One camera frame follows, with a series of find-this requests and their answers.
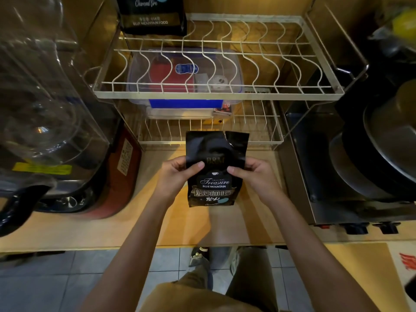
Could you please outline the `black coffee bag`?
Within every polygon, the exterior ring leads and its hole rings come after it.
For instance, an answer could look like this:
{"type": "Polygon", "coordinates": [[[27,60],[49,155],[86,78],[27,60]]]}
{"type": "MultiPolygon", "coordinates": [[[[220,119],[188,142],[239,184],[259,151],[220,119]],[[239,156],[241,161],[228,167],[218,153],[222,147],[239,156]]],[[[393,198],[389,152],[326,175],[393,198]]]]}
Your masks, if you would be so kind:
{"type": "Polygon", "coordinates": [[[185,36],[183,0],[116,0],[122,32],[130,35],[185,36]]]}
{"type": "Polygon", "coordinates": [[[234,205],[242,179],[229,174],[227,168],[245,167],[249,136],[238,131],[186,132],[186,167],[198,162],[205,164],[187,181],[190,208],[234,205]]]}

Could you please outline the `black frying pan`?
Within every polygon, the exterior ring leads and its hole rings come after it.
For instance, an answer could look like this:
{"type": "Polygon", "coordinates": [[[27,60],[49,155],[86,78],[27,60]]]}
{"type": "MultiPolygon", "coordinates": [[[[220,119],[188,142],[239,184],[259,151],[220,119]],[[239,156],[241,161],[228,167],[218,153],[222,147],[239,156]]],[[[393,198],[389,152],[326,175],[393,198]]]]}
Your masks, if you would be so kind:
{"type": "Polygon", "coordinates": [[[392,166],[373,146],[363,125],[345,125],[329,145],[333,167],[366,200],[416,202],[416,182],[392,166]]]}

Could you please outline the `small white round object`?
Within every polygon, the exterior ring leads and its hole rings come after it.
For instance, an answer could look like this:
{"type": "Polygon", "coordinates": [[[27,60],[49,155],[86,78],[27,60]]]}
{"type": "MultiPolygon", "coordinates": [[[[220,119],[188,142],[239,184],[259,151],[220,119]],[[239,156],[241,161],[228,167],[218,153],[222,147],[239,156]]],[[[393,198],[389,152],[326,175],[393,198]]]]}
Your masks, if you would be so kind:
{"type": "Polygon", "coordinates": [[[208,81],[209,91],[220,92],[229,89],[228,79],[225,76],[214,75],[208,81]]]}

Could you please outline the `large clear plastic jug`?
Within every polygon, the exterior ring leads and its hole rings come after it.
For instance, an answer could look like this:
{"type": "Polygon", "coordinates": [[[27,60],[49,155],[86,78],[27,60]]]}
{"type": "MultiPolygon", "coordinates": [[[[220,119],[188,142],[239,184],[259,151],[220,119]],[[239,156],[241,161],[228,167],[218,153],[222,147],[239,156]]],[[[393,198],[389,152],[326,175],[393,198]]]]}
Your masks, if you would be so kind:
{"type": "Polygon", "coordinates": [[[119,120],[94,97],[89,70],[62,0],[0,0],[0,237],[40,200],[84,188],[105,163],[119,120]],[[72,172],[12,171],[16,162],[72,172]]]}

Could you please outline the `person's left hand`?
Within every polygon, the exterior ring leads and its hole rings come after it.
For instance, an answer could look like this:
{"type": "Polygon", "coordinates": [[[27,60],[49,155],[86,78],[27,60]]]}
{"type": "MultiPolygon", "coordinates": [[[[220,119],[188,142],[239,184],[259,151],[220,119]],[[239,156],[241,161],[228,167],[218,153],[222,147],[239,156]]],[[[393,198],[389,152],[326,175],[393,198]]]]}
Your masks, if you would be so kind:
{"type": "Polygon", "coordinates": [[[184,184],[193,176],[186,175],[187,168],[186,156],[179,156],[162,163],[153,196],[166,207],[172,205],[184,184]]]}

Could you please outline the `yellow label sticker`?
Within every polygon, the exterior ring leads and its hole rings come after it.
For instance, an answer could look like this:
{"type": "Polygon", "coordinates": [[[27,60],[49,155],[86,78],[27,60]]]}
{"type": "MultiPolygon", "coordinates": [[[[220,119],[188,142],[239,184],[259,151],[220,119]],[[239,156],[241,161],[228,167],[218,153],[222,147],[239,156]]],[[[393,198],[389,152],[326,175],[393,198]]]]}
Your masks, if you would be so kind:
{"type": "Polygon", "coordinates": [[[12,168],[16,172],[43,173],[51,175],[70,175],[72,172],[71,165],[46,166],[32,164],[27,162],[16,162],[12,168]]]}

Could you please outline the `blue flat box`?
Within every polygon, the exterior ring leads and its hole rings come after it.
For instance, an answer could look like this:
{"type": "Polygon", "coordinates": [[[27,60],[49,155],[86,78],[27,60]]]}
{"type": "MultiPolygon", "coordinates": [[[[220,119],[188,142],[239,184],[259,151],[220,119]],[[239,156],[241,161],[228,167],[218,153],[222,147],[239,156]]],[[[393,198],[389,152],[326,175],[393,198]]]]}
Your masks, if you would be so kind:
{"type": "Polygon", "coordinates": [[[223,99],[149,99],[154,109],[218,109],[223,99]]]}

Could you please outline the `stainless steel gas stove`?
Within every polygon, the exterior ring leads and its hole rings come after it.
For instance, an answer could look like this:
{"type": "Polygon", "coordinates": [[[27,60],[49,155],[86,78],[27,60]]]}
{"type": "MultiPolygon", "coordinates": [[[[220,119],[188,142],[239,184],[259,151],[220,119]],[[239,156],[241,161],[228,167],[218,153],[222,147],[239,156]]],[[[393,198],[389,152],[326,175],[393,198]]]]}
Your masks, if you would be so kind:
{"type": "Polygon", "coordinates": [[[289,134],[278,153],[289,197],[309,224],[324,229],[342,223],[416,220],[415,201],[366,200],[353,190],[336,172],[329,152],[330,141],[346,124],[365,129],[367,108],[382,105],[415,78],[416,65],[373,65],[370,75],[337,102],[295,101],[281,107],[289,134]]]}

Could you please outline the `red appliance base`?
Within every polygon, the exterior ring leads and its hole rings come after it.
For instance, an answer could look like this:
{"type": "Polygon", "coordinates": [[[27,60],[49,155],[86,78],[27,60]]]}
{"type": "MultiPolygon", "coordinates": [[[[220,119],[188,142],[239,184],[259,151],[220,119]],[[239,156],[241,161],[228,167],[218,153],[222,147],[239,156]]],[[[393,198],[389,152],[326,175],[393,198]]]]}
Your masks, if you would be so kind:
{"type": "Polygon", "coordinates": [[[99,220],[116,215],[133,197],[142,151],[120,122],[105,163],[87,185],[66,197],[40,200],[36,212],[99,220]]]}

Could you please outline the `black stove knob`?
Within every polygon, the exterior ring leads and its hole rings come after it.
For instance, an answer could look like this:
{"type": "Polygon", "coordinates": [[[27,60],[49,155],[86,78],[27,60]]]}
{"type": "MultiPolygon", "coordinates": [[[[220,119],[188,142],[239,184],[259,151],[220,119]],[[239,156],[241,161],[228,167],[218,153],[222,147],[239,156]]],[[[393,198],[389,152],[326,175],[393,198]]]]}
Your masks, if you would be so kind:
{"type": "Polygon", "coordinates": [[[384,235],[398,234],[397,227],[399,225],[401,225],[401,222],[378,222],[372,224],[372,226],[379,228],[384,235]]]}
{"type": "Polygon", "coordinates": [[[350,236],[360,236],[360,235],[367,235],[368,229],[367,227],[370,225],[368,222],[364,223],[342,223],[339,224],[342,227],[347,235],[350,236]]]}

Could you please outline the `red packet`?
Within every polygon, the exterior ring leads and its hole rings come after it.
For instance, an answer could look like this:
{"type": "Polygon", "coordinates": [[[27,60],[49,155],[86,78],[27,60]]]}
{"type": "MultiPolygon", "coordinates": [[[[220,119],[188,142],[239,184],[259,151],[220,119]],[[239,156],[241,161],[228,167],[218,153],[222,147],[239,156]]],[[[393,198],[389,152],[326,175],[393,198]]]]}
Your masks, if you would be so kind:
{"type": "Polygon", "coordinates": [[[150,64],[148,88],[151,92],[177,92],[180,81],[175,71],[175,60],[156,57],[150,64]]]}

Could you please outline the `clear plastic storage container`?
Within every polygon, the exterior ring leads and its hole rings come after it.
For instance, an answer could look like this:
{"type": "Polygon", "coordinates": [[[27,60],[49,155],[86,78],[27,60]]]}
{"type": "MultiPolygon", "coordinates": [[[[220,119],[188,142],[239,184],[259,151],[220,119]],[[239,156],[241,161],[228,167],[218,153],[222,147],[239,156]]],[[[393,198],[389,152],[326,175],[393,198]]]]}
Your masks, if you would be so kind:
{"type": "Polygon", "coordinates": [[[148,88],[148,74],[150,64],[156,57],[174,59],[175,65],[179,63],[195,63],[199,67],[197,74],[178,74],[180,86],[177,92],[162,93],[233,93],[240,94],[245,91],[243,74],[238,54],[232,49],[214,49],[198,47],[168,47],[161,50],[155,47],[134,52],[132,62],[128,69],[126,92],[151,92],[148,88]],[[220,92],[209,91],[208,81],[214,75],[225,76],[229,89],[220,92]]]}

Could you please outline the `white paper with red print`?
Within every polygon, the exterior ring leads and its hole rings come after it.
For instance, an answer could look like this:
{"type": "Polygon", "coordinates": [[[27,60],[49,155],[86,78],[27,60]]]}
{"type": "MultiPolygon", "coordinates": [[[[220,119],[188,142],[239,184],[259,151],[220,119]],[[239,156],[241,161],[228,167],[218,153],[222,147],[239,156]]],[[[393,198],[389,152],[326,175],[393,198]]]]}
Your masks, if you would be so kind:
{"type": "Polygon", "coordinates": [[[393,241],[387,245],[405,292],[416,295],[416,241],[393,241]]]}

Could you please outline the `person's left shoe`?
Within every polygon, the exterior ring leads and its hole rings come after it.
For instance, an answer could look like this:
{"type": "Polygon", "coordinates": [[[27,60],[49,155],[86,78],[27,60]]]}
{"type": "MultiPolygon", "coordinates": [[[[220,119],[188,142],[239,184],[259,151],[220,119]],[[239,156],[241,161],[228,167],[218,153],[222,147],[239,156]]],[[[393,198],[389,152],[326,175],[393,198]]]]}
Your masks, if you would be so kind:
{"type": "Polygon", "coordinates": [[[210,248],[209,247],[194,247],[190,256],[189,267],[204,266],[210,269],[210,248]]]}

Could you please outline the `person's right shoe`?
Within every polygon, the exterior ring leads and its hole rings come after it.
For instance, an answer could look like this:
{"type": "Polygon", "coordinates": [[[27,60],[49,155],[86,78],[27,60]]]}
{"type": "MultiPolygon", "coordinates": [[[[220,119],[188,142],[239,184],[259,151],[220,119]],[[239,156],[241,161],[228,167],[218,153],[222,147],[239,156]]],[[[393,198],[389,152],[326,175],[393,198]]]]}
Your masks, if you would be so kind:
{"type": "Polygon", "coordinates": [[[231,275],[234,276],[240,261],[240,249],[241,247],[235,247],[232,249],[230,254],[230,272],[231,275]]]}

